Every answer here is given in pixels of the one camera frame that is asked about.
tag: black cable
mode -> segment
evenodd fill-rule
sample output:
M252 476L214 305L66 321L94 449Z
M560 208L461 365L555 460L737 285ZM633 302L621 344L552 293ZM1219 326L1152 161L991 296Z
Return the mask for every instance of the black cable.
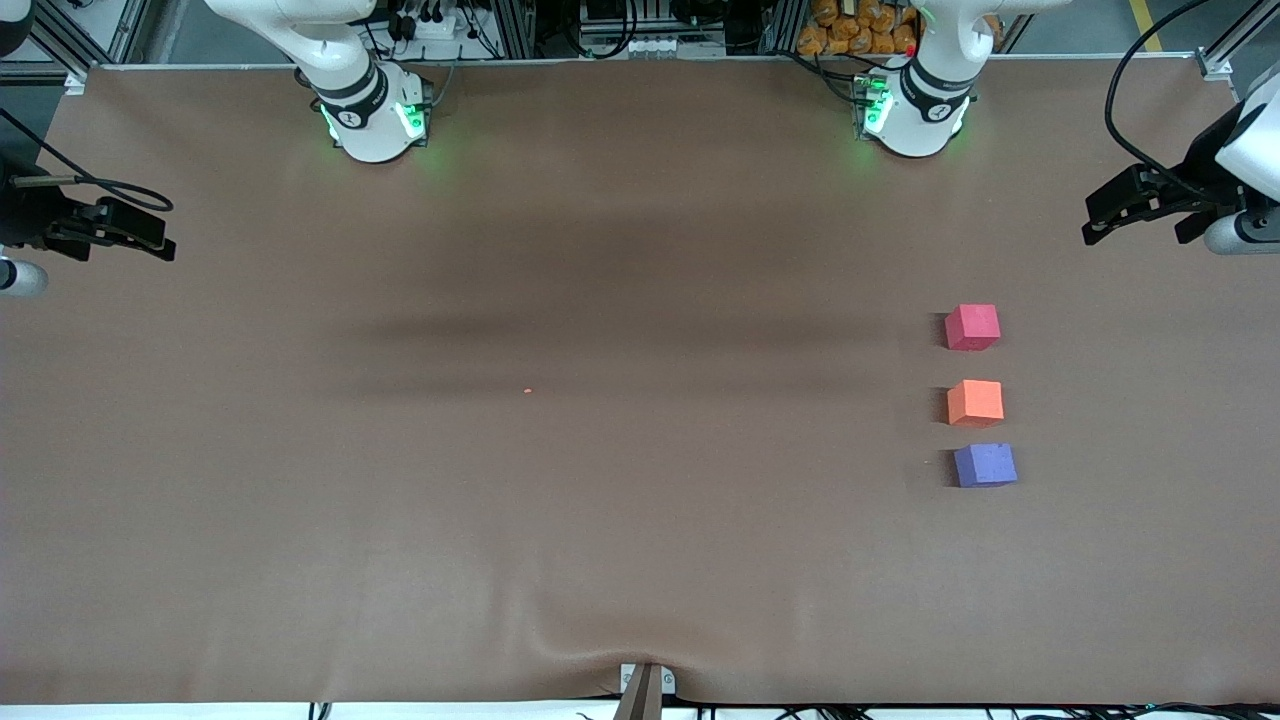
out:
M581 24L580 22L577 22L577 19L573 15L570 14L570 10L572 8L575 8L575 6L577 6L577 0L564 0L564 3L562 5L562 10L561 10L562 15L563 15L562 19L564 20L564 23L562 26L562 31L561 32L564 36L564 41L568 42L568 46L572 47L573 51L579 54L579 56L590 58L593 60L608 60L609 58L614 58L614 56L620 55L623 50L626 50L631 45L631 41L635 40L635 37L636 37L636 32L640 29L640 9L636 5L636 0L627 0L627 6L631 9L631 31L630 31L630 33L627 31L627 17L626 17L626 13L623 12L623 15L622 15L622 36L618 38L617 46L614 46L613 50L609 50L608 53L605 53L603 55L596 55L591 50L584 49L577 42L577 40L573 38L573 33L572 33L573 24L575 23L576 24Z
M884 63L877 63L876 60L872 60L870 58L864 58L861 55L854 55L852 53L840 53L838 55L841 58L849 58L850 60L858 60L859 63L865 63L865 64L868 64L868 65L870 65L873 68L879 68L882 70L888 70L891 73L901 70L902 68L906 67L904 64L904 65L899 65L896 68L891 68L891 67L886 65Z
M842 90L840 90L838 87L836 87L836 81L832 79L831 76L828 76L827 72L822 69L822 64L818 61L817 55L813 56L813 64L818 68L818 77L820 77L822 82L827 85L827 90L829 90L832 95L840 97L841 100L849 102L850 105L858 105L858 100L852 95L849 95Z
M1151 169L1153 169L1157 173L1160 173L1161 176L1165 176L1166 178L1169 178L1169 181L1172 182L1174 184L1181 187L1183 190L1185 190L1187 192L1192 193L1196 197L1199 197L1202 200L1207 200L1207 201L1212 202L1213 199L1210 197L1208 192L1206 192L1203 188L1198 188L1198 187L1192 186L1190 183L1188 183L1183 178L1180 178L1176 174L1174 174L1172 170L1170 170L1165 165L1160 164L1158 161L1156 161L1156 159L1153 159L1151 155L1147 155L1146 152L1143 152L1137 145L1134 145L1133 142L1129 142L1128 138L1125 138L1123 135L1120 135L1120 131L1116 128L1116 123L1115 123L1115 120L1111 117L1111 110L1115 106L1115 101L1116 101L1116 88L1120 87L1120 76L1124 74L1124 69L1125 69L1125 67L1129 65L1129 60L1132 60L1133 56L1138 54L1138 50L1142 49L1143 45L1146 45L1147 40L1149 40L1151 36L1153 36L1157 32L1160 32L1160 29L1164 28L1170 22L1172 22L1172 20L1178 19L1179 17L1189 13L1190 10L1194 10L1196 8L1199 8L1204 3L1208 3L1208 0L1190 0L1190 1L1185 3L1185 4L1183 4L1176 10L1174 10L1174 12L1169 13L1167 15L1165 15L1165 17L1160 18L1158 20L1156 20L1155 24L1152 24L1149 28L1147 28L1147 32L1143 32L1140 36L1138 36L1138 40L1129 47L1129 50L1124 54L1124 56L1120 58L1120 64L1116 65L1116 72L1111 76L1111 86L1107 87L1107 104L1106 104L1106 109L1102 113L1102 119L1106 122L1106 124L1107 124L1107 132L1111 133L1111 140L1115 140L1116 145L1119 145L1120 147L1124 147L1125 151L1128 151L1130 155L1133 155L1134 158L1142 160L1147 165L1149 165Z
M142 209L146 209L146 210L155 210L156 213L168 213L169 210L173 210L173 201L172 200L169 200L164 195L160 195L159 192L156 192L156 191L154 191L154 190L151 190L148 187L142 187L140 184L133 184L133 183L129 183L129 182L113 181L113 179L102 179L102 178L95 177L93 173L86 170L84 168L82 168L79 165L77 165L70 158L68 158L67 155L63 155L61 152L59 152L56 147L54 147L52 145L49 145L47 142L45 142L45 138L40 137L38 135L36 135L35 132L32 132L31 128L28 128L27 126L22 124L22 120L19 120L18 118L13 117L9 113L9 110L5 110L4 108L0 108L0 117L3 117L4 119L9 120L9 123L13 124L13 127L18 128L18 131L22 132L22 135L26 135L27 137L29 137L31 140L33 140L36 142L36 145L38 145L40 147L42 147L50 155L52 155L54 158L58 158L58 160L60 160L61 164L67 165L72 170L76 170L76 176L73 176L73 177L76 178L77 183L79 183L79 184L95 184L95 186L102 188L104 191L106 191L106 192L109 192L109 193L119 197L120 200L124 200L125 202L132 202L132 204L137 205L138 208L142 208Z
M489 33L484 29L484 23L480 22L480 14L476 13L475 5L471 4L471 0L462 0L458 6L462 8L462 15L467 19L467 26L476 31L476 40L480 41L480 46L484 47L486 53L493 55L494 60L500 60L502 54L498 53L498 45L489 38Z
M379 60L390 60L392 53L389 53L383 44L378 42L376 37L374 37L374 31L369 27L369 20L364 20L361 24L365 26L365 35L369 36L369 42L374 46L374 55L378 56Z

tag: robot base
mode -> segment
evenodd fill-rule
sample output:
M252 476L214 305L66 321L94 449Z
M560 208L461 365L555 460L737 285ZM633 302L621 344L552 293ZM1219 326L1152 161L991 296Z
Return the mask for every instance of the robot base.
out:
M348 128L324 113L334 145L361 163L385 163L415 145L425 146L431 120L431 85L394 63L379 67L387 73L387 100L365 127Z
M947 141L960 132L964 113L969 109L968 99L947 120L931 123L904 99L897 67L887 70L876 68L869 74L884 79L884 88L881 91L884 101L879 108L868 106L858 110L864 135L879 140L884 147L899 155L927 158L946 147Z

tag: cable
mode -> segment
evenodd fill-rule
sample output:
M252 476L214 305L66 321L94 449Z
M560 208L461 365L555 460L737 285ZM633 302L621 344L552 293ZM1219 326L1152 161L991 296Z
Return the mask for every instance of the cable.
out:
M444 102L444 94L449 91L449 85L453 83L453 72L458 69L458 60L462 59L462 44L458 44L458 56L453 59L453 64L449 65L449 74L444 78L444 85L440 86L440 94L431 100L431 108L439 108L440 102Z
M1132 60L1133 56L1138 54L1138 50L1143 45L1146 45L1147 40L1151 38L1151 36L1153 36L1157 32L1160 32L1160 29L1164 28L1170 22L1178 19L1179 17L1187 14L1190 10L1194 10L1196 8L1199 8L1204 3L1208 3L1208 0L1190 0L1189 3L1183 4L1176 10L1169 13L1164 18L1160 18L1158 20L1156 20L1155 24L1152 24L1149 28L1147 28L1147 32L1144 32L1140 36L1138 36L1138 40L1134 41L1134 44L1132 46L1129 46L1129 51L1125 53L1123 58L1120 58L1120 64L1116 65L1116 72L1111 76L1111 86L1107 87L1107 104L1106 104L1106 109L1102 113L1102 119L1106 122L1106 124L1107 124L1107 132L1111 133L1111 140L1115 140L1116 145L1119 145L1120 147L1124 147L1125 151L1128 151L1130 155L1133 155L1134 158L1142 160L1147 165L1149 165L1151 169L1156 170L1161 176L1165 176L1166 178L1169 178L1170 182L1172 182L1174 184L1181 187L1183 190L1185 190L1187 192L1192 193L1193 196L1199 197L1202 200L1207 200L1210 202L1213 202L1213 199L1210 197L1208 192L1206 192L1203 188L1198 188L1198 187L1192 186L1190 183L1188 183L1183 178L1180 178L1176 174L1174 174L1172 170L1170 170L1169 168L1164 167L1158 161L1156 161L1156 159L1153 159L1151 155L1147 155L1146 152L1143 152L1142 150L1139 150L1137 145L1134 145L1133 142L1129 142L1128 138L1125 138L1123 135L1120 135L1120 131L1116 128L1116 123L1115 123L1115 120L1111 117L1111 110L1115 106L1115 101L1116 101L1116 88L1120 87L1120 76L1124 74L1124 69L1125 69L1125 67L1129 65L1129 60Z
M564 23L562 26L562 31L561 32L564 35L564 40L568 42L568 46L572 47L573 51L577 53L582 58L589 58L589 59L593 59L593 60L608 60L609 58L617 56L617 55L620 55L623 50L626 50L631 45L631 41L635 40L635 37L636 37L636 32L640 29L640 9L639 9L639 6L636 6L636 0L627 0L627 6L631 9L631 31L630 31L630 33L627 32L627 17L626 17L626 14L623 14L622 15L622 36L618 38L618 45L613 50L609 50L608 53L605 53L604 55L596 55L591 50L585 50L577 42L577 40L573 40L573 36L570 32L575 23L573 23L573 20L568 19L568 18L571 18L571 15L568 14L568 10L572 6L576 6L576 5L577 5L577 0L564 0L563 6L562 6L563 8L562 13L564 15L562 19L564 19Z
M155 210L156 213L168 213L169 210L173 210L172 200L148 187L142 187L140 184L133 184L129 182L120 182L120 181L102 179L99 177L93 177L93 173L77 165L70 158L59 152L56 147L49 145L47 142L45 142L42 137L32 132L31 128L22 124L22 120L13 117L9 113L9 110L0 108L0 117L9 120L9 123L13 124L13 127L18 128L18 131L22 132L22 135L26 135L27 137L33 140L36 145L46 150L50 155L58 158L58 160L61 161L61 164L76 170L74 177L78 184L96 184L104 191L119 197L120 200L124 200L125 202L132 202L138 208L146 210Z
M485 31L484 23L480 22L480 14L476 13L476 8L471 4L471 0L462 0L458 3L458 8L462 9L462 17L467 19L467 26L476 31L476 40L480 41L480 46L493 55L494 60L500 60L502 54L498 53L498 45L489 38L489 33Z
M852 95L847 95L846 92L836 87L836 81L832 79L831 76L828 76L827 72L822 69L822 64L818 63L817 55L813 56L813 64L818 68L818 77L820 77L822 82L827 85L827 90L829 90L832 95L840 97L841 100L849 102L850 105L859 104Z
M369 42L374 46L374 55L376 55L379 60L390 60L392 51L388 51L387 47L384 47L380 42L378 42L378 38L374 37L374 31L369 27L369 20L364 20L362 24L365 26L365 35L369 36Z

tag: brown paper sheet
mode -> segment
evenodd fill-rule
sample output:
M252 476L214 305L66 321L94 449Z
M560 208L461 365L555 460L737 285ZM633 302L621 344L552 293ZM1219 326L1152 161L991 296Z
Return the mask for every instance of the brown paper sheet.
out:
M783 63L465 68L381 167L284 72L93 73L50 137L172 195L179 255L4 304L0 700L635 659L703 701L1277 700L1280 259L1082 245L1111 69L992 63L913 161ZM1139 60L1117 119L1171 161L1229 102ZM970 301L1005 338L950 352ZM963 378L1004 425L940 421ZM954 487L983 441L1020 484Z

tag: purple cube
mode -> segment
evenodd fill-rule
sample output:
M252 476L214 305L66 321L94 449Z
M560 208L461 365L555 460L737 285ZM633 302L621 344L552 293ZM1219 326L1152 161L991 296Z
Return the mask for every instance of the purple cube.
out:
M993 488L1018 482L1014 448L1007 442L970 445L956 451L963 488Z

